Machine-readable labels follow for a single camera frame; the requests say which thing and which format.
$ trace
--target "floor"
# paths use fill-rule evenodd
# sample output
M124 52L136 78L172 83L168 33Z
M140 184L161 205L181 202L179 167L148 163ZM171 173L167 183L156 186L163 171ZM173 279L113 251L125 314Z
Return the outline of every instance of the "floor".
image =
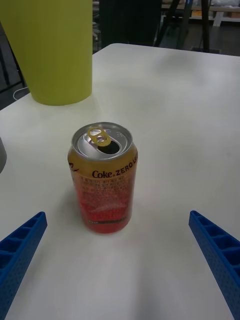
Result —
M210 26L210 48L219 49L222 55L240 56L240 23L235 25L221 25L221 27ZM200 24L189 24L188 35L184 43L185 50L191 50L193 47L199 47L202 35L202 27ZM163 48L174 48L176 45L176 37L178 36L178 28L169 29L165 38L161 43ZM0 29L0 47L3 52L6 68L8 71L10 83L18 82L19 75L14 63L12 53L9 48L8 41L4 34L4 31ZM93 41L93 52L98 51L101 48L99 42ZM6 87L6 83L3 77L3 72L0 70L0 90ZM3 93L0 93L0 110L13 103L15 100L13 94L17 89L22 88L21 84L9 89ZM28 89L19 91L15 94L17 99L20 99L24 95L29 93Z

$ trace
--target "blue comb-like object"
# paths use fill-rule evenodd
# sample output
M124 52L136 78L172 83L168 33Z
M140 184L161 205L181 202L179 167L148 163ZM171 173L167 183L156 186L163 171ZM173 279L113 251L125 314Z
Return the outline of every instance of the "blue comb-like object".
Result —
M47 227L39 212L0 242L0 320L4 320Z
M240 242L196 211L189 226L235 320L240 320Z

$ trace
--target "soda can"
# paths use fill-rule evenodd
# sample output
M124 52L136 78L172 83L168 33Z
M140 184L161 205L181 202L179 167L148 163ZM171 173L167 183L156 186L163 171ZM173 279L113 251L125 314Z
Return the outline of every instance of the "soda can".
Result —
M97 233L124 228L132 214L138 150L131 133L111 122L79 129L68 163L84 223Z

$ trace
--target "yellow-green container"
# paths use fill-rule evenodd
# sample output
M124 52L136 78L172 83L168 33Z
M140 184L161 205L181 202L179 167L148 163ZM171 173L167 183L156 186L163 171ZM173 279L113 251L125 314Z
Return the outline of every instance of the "yellow-green container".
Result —
M0 21L33 98L73 104L92 92L92 0L0 0Z

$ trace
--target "pull tab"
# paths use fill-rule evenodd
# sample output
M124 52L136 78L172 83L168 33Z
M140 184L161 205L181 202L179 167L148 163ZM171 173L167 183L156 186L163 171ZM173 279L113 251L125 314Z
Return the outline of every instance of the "pull tab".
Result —
M97 145L98 147L106 147L110 145L111 139L108 134L103 130L103 128L99 126L95 126L93 128L88 129L87 135L92 139L92 141Z

